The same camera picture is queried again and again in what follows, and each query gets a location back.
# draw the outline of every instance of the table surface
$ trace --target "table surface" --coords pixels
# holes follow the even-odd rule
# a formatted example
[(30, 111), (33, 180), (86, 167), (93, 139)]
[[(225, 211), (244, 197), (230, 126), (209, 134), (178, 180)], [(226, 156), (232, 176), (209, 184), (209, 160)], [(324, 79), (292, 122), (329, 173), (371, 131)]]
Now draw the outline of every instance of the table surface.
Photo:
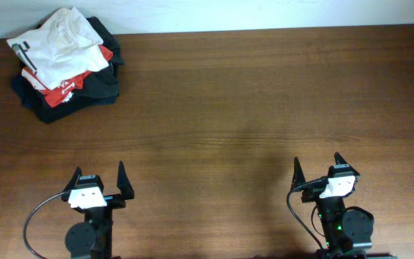
[[(136, 198), (114, 212), (115, 255), (309, 253), (317, 245), (285, 203), (293, 158), (310, 180), (336, 151), (362, 175), (345, 202), (375, 216), (370, 251), (414, 258), (414, 25), (116, 38), (118, 101), (52, 124), (10, 89), (18, 60), (0, 40), (0, 258), (33, 258), (25, 218), (77, 166), (116, 193), (120, 160)], [(313, 205), (291, 202), (311, 224)], [(28, 238), (68, 258), (65, 233), (82, 220), (55, 200)]]

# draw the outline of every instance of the white wall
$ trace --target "white wall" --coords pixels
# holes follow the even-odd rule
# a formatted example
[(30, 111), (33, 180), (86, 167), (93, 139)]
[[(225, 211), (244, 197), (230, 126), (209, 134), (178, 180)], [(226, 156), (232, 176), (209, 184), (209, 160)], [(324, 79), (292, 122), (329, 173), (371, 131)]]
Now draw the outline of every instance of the white wall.
[(414, 23), (414, 0), (0, 0), (0, 37), (62, 6), (114, 34)]

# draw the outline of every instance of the pile of clothes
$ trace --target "pile of clothes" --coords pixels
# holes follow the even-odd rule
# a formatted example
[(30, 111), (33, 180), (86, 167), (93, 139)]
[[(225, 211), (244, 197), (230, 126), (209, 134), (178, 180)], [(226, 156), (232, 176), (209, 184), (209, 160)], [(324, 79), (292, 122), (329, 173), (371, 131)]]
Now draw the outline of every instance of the pile of clothes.
[(90, 105), (113, 104), (119, 95), (121, 47), (96, 17), (62, 8), (7, 43), (22, 69), (11, 87), (45, 123)]

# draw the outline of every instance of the red cloth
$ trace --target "red cloth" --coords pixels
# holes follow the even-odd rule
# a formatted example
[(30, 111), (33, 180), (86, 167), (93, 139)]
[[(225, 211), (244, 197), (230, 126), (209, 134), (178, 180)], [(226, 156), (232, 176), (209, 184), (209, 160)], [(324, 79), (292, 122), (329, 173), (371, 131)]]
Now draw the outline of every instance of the red cloth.
[[(99, 45), (98, 47), (100, 48), (101, 54), (107, 61), (113, 57), (113, 53), (109, 49), (102, 45)], [(88, 76), (90, 73), (92, 73), (92, 71), (86, 71), (85, 73), (63, 81), (58, 87), (50, 90), (37, 79), (36, 75), (33, 74), (29, 68), (24, 67), (22, 69), (22, 76), (32, 84), (34, 89), (44, 94), (46, 102), (51, 107), (55, 107), (58, 104), (61, 104), (63, 101), (67, 101), (72, 96), (72, 90), (82, 89), (84, 78), (86, 78), (86, 76)]]

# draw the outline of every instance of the folded shirt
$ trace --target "folded shirt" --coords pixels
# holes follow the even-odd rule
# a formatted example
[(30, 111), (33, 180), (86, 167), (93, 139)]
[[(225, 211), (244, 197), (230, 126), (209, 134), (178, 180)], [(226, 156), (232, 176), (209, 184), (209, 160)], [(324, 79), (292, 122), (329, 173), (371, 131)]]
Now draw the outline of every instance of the folded shirt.
[[(113, 53), (102, 45), (99, 45), (99, 48), (105, 59), (110, 60)], [(49, 107), (55, 107), (58, 104), (69, 101), (73, 96), (71, 91), (74, 89), (82, 89), (84, 78), (86, 78), (90, 73), (91, 71), (87, 71), (73, 78), (62, 81), (58, 87), (51, 90), (42, 84), (39, 78), (36, 77), (36, 75), (28, 67), (24, 67), (22, 69), (22, 76), (32, 84), (34, 89), (44, 95), (45, 101)]]
[(59, 9), (39, 29), (7, 43), (50, 90), (64, 80), (108, 66), (98, 46), (103, 40), (75, 7)]

